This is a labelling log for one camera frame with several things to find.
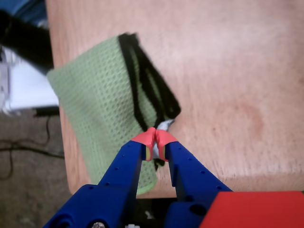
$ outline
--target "red plastic part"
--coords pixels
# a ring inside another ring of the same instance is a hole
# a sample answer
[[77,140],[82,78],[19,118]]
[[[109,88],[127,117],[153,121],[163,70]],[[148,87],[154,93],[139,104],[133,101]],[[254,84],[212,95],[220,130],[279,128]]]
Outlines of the red plastic part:
[[165,156],[165,145],[177,142],[177,139],[174,138],[170,133],[164,130],[156,130],[156,143],[159,150],[160,159],[168,161]]
[[150,150],[150,157],[146,158],[146,161],[153,159],[153,146],[155,144],[155,131],[154,127],[150,127],[146,132],[134,137],[131,141],[146,145]]
[[304,194],[220,192],[200,228],[304,228]]

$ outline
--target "wire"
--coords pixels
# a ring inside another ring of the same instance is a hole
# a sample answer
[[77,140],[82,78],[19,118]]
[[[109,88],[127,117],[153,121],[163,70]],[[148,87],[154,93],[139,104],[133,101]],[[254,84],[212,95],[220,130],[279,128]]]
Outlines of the wire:
[[4,177],[0,177],[0,181],[5,181],[8,180],[9,178],[12,177],[13,173],[14,173],[14,162],[13,162],[13,157],[12,157],[12,153],[13,151],[31,151],[34,153],[38,153],[38,154],[42,154],[45,156],[49,156],[49,157],[53,157],[53,158],[60,158],[60,159],[64,159],[63,155],[60,154],[54,154],[54,153],[50,153],[47,152],[45,150],[41,150],[38,148],[33,148],[30,146],[25,146],[22,145],[21,143],[31,143],[34,144],[36,146],[46,146],[49,141],[50,141],[50,132],[49,132],[49,121],[50,121],[50,116],[48,116],[47,120],[46,120],[46,133],[47,133],[47,138],[45,140],[45,142],[36,142],[32,139],[20,139],[17,141],[11,141],[11,140],[0,140],[0,143],[4,143],[4,144],[9,144],[9,147],[4,147],[4,148],[0,148],[0,152],[9,152],[9,173],[4,176]]

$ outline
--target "floor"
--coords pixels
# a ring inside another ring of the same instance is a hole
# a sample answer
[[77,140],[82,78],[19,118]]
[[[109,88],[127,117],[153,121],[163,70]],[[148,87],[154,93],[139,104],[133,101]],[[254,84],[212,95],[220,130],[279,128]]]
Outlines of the floor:
[[[33,115],[33,111],[15,117],[0,114],[0,140],[30,138],[37,142],[45,141],[47,118]],[[62,154],[58,116],[50,119],[49,129],[50,142],[40,149]],[[7,144],[0,144],[0,148],[4,147]],[[0,180],[0,227],[40,228],[71,197],[65,162],[30,151],[14,151],[12,158],[12,177]],[[0,178],[9,170],[9,153],[0,152]]]

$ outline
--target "wooden tabletop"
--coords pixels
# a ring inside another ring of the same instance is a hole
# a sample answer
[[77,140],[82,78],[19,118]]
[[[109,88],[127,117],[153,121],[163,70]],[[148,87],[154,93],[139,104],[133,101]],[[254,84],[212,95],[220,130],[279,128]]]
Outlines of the wooden tabletop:
[[[304,1],[48,0],[55,66],[124,32],[182,112],[170,132],[232,190],[304,190]],[[89,183],[63,108],[72,193]],[[168,166],[142,198],[174,197]]]

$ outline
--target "screw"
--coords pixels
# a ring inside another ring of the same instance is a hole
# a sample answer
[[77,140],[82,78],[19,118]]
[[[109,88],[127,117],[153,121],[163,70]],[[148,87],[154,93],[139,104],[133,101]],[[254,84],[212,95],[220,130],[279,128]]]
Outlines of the screw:
[[92,228],[105,228],[105,225],[102,222],[96,222],[93,224]]

